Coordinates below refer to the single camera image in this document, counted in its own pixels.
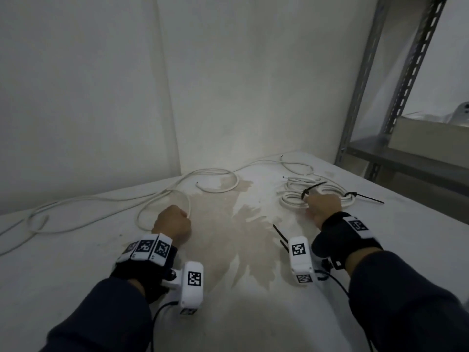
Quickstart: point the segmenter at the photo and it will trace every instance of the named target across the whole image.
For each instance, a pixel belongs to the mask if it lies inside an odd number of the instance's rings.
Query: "white table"
[[[385,201],[378,205],[358,199],[347,211],[360,217],[386,249],[461,301],[468,299],[469,226],[310,154],[288,153],[284,159],[309,163],[318,174],[346,189]],[[208,291],[196,315],[181,319],[171,309],[162,314],[155,329],[158,350],[365,351],[364,333],[338,286],[328,280],[322,287],[299,287],[289,272],[288,256],[271,224],[278,222],[289,237],[305,234],[312,239],[317,233],[301,213],[278,203],[275,192],[284,183],[282,176],[291,173],[278,164],[260,164],[238,174],[241,184],[224,194],[202,193],[194,186],[198,181],[216,187],[220,177],[193,177],[180,186],[191,196],[193,233],[178,256],[181,261],[202,262]],[[145,194],[164,189],[173,181],[107,195],[124,198]],[[187,205],[184,198],[174,195],[151,206],[144,221],[151,225],[169,202],[182,208]],[[67,227],[126,205],[74,203],[54,210],[46,227]],[[0,258],[0,350],[36,351],[44,344],[50,328],[108,276],[127,243],[142,234],[133,223],[137,210],[70,233],[38,235]],[[24,214],[0,217],[0,228]],[[22,224],[0,237],[0,250],[25,235]],[[343,271],[334,274],[348,283]]]

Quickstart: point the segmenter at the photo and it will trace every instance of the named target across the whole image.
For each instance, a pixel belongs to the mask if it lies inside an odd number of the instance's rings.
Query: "black wrist strap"
[[[311,245],[316,256],[330,257],[337,270],[344,269],[347,257],[361,248],[377,247],[383,249],[375,238],[370,237],[370,231],[359,219],[347,219],[350,223],[344,220],[349,217],[351,215],[344,212],[333,214],[323,223],[321,233]],[[367,233],[366,238],[362,238],[365,232]]]
[[[165,266],[159,266],[149,260],[126,260],[116,264],[111,277],[137,279],[145,289],[145,298],[149,304],[156,301],[168,289],[161,286],[163,279],[170,279],[177,248],[171,246]]]

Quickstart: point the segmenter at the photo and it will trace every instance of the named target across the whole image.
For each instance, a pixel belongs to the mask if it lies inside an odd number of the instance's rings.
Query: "metal shelf board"
[[[469,169],[388,148],[390,135],[350,142],[347,153],[469,196]]]

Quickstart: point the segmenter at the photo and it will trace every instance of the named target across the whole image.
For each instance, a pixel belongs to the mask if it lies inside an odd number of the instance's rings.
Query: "fist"
[[[189,238],[191,220],[187,213],[176,205],[171,205],[159,213],[151,233],[162,233],[173,239],[173,246],[179,247]]]
[[[334,194],[312,194],[305,198],[308,208],[306,215],[313,219],[318,229],[333,214],[342,211],[341,200]]]

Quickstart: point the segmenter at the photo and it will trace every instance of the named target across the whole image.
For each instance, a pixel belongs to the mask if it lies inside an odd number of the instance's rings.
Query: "dark blue sleeve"
[[[394,253],[366,256],[351,276],[349,296],[380,352],[469,351],[469,314],[458,299]]]
[[[107,278],[49,332],[41,352],[144,352],[151,326],[144,296],[126,280]]]

